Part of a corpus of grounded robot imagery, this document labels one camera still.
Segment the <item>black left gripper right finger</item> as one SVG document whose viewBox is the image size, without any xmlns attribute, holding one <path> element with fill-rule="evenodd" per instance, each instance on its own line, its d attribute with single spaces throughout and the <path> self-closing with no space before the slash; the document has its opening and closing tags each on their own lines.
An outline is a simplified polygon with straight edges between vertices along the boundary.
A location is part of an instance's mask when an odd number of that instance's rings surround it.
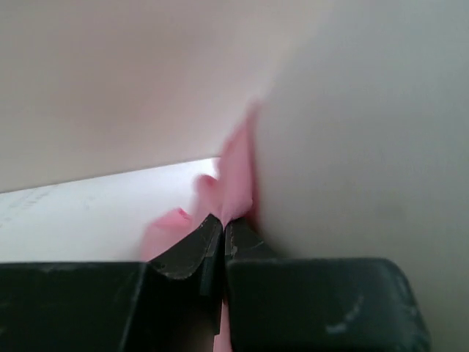
<svg viewBox="0 0 469 352">
<path fill-rule="evenodd" d="M 260 235 L 255 232 L 245 218 L 227 224 L 225 230 L 225 262 L 230 261 L 267 261 L 281 257 Z"/>
</svg>

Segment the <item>pink satin pillowcase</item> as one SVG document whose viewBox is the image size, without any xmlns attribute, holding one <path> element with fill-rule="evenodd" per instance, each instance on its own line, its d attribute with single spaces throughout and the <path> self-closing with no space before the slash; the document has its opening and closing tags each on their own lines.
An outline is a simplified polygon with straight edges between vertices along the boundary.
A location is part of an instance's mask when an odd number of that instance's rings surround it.
<svg viewBox="0 0 469 352">
<path fill-rule="evenodd" d="M 196 178 L 196 196 L 190 213 L 175 208 L 148 226 L 141 243 L 143 260 L 163 254 L 187 237 L 210 214 L 220 220 L 223 227 L 244 216 L 251 222 L 255 221 L 254 129 L 259 112 L 260 103 L 252 103 L 245 119 L 225 140 L 217 163 L 217 176 L 200 175 Z"/>
</svg>

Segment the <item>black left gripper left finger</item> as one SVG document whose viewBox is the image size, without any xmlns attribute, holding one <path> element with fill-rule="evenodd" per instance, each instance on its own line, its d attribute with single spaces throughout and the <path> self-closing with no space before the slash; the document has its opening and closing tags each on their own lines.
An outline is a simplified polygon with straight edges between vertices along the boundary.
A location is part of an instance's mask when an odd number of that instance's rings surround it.
<svg viewBox="0 0 469 352">
<path fill-rule="evenodd" d="M 193 232 L 150 260 L 149 266 L 166 278 L 185 280 L 194 275 L 206 259 L 215 256 L 221 236 L 220 221 L 209 215 Z"/>
</svg>

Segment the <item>white pillow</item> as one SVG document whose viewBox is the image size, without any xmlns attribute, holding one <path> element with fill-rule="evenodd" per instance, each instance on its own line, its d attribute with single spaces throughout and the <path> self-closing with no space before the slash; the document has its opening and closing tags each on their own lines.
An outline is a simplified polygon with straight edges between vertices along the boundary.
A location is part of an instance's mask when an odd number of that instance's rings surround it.
<svg viewBox="0 0 469 352">
<path fill-rule="evenodd" d="M 335 1 L 262 105 L 262 234 L 387 257 L 435 351 L 468 349 L 468 3 Z"/>
</svg>

